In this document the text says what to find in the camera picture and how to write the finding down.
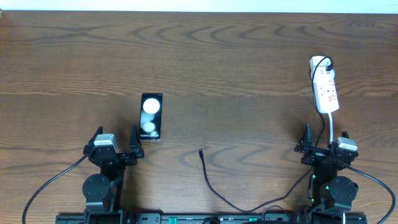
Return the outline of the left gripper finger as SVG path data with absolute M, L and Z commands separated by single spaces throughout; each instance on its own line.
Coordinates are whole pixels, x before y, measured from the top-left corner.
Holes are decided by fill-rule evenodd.
M 144 149 L 139 139 L 138 128 L 135 124 L 132 127 L 129 147 L 136 158 L 144 158 Z
M 103 134 L 103 127 L 99 126 L 98 129 L 96 130 L 96 132 L 94 133 L 94 135 L 91 137 L 91 139 L 88 141 L 88 145 L 93 146 L 94 145 L 94 141 L 97 137 L 97 135 L 99 134 Z

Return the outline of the black Samsung flip phone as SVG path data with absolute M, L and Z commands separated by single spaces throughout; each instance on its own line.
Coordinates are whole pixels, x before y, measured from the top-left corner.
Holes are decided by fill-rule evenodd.
M 139 137 L 143 140 L 159 140 L 162 125 L 161 93 L 143 93 L 141 97 L 141 115 Z

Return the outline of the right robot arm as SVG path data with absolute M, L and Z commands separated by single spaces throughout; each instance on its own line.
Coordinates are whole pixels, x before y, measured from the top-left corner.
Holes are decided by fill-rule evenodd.
M 294 151 L 301 152 L 301 163 L 311 167 L 307 197 L 310 206 L 302 206 L 296 214 L 299 223 L 344 223 L 345 213 L 351 210 L 358 185 L 351 179 L 338 175 L 358 157 L 358 145 L 345 131 L 326 149 L 313 145 L 309 124 Z

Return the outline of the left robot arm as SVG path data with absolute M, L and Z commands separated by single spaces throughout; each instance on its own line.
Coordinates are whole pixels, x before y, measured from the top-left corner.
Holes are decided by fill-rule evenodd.
M 113 134 L 105 134 L 100 126 L 84 146 L 83 154 L 100 168 L 100 173 L 89 176 L 82 187 L 86 198 L 84 223 L 135 223 L 134 214 L 121 208 L 121 196 L 126 167 L 135 166 L 144 158 L 137 126 L 129 140 L 129 152 L 118 152 Z

